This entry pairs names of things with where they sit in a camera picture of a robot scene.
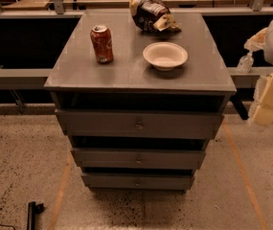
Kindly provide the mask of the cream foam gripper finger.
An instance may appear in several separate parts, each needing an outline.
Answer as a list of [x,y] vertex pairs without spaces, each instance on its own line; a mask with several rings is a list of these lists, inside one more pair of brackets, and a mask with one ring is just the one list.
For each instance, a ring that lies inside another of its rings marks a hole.
[[257,81],[250,106],[250,121],[262,127],[273,123],[273,73],[260,76]]

